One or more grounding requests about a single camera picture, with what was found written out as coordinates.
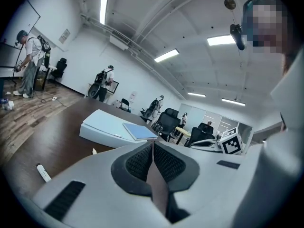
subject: white marker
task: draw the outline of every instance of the white marker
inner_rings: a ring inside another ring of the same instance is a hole
[[[47,171],[43,168],[43,166],[41,164],[37,164],[37,170],[39,172],[39,174],[42,176],[43,180],[48,182],[50,180],[52,180],[50,178],[50,176],[48,175]]]

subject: wooden table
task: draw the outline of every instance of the wooden table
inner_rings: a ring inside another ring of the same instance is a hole
[[[180,143],[183,135],[186,135],[187,137],[191,136],[191,134],[189,132],[187,132],[185,129],[182,129],[181,127],[176,127],[175,129],[180,132],[180,137],[179,137],[178,141],[176,142],[176,144]]]
[[[50,177],[75,164],[82,158],[112,148],[79,136],[80,125],[95,110],[101,109],[131,123],[151,128],[140,118],[92,98],[82,99],[51,117],[20,146],[3,172],[14,192],[32,198],[45,183],[37,171],[41,163]]]

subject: fluorescent light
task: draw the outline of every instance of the fluorescent light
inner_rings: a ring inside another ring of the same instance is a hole
[[[227,100],[227,99],[222,99],[222,101],[233,103],[233,104],[237,104],[237,105],[241,105],[241,106],[245,106],[246,105],[245,103],[241,103],[241,102],[237,102],[237,101],[231,101],[231,100]]]
[[[218,36],[207,39],[209,46],[215,45],[224,45],[224,44],[235,44],[233,37],[231,35],[228,36]]]
[[[165,60],[167,58],[170,58],[170,57],[178,55],[178,54],[179,54],[178,50],[174,49],[174,50],[172,50],[170,52],[167,52],[166,54],[164,54],[164,55],[162,55],[162,56],[160,56],[160,57],[158,57],[158,58],[156,58],[154,60],[159,63],[160,61],[163,61],[163,60]]]
[[[106,14],[106,6],[108,4],[108,0],[101,0],[100,3],[100,23],[105,24],[105,14]]]
[[[189,94],[189,95],[196,95],[196,96],[206,97],[205,95],[196,94],[196,93],[190,93],[190,92],[188,92],[188,94]]]
[[[221,122],[221,123],[224,123],[224,124],[227,124],[227,125],[231,126],[231,124],[228,124],[228,123],[225,123],[225,122]]]

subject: blue folder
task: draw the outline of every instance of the blue folder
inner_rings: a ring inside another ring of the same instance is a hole
[[[123,125],[135,140],[157,139],[157,135],[152,133],[145,126],[139,126],[130,123],[123,123]]]

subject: whiteboard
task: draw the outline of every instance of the whiteboard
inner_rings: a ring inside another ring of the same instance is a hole
[[[0,42],[21,49],[21,44],[15,45],[17,34],[21,30],[29,33],[39,18],[29,1],[25,0],[9,21]]]

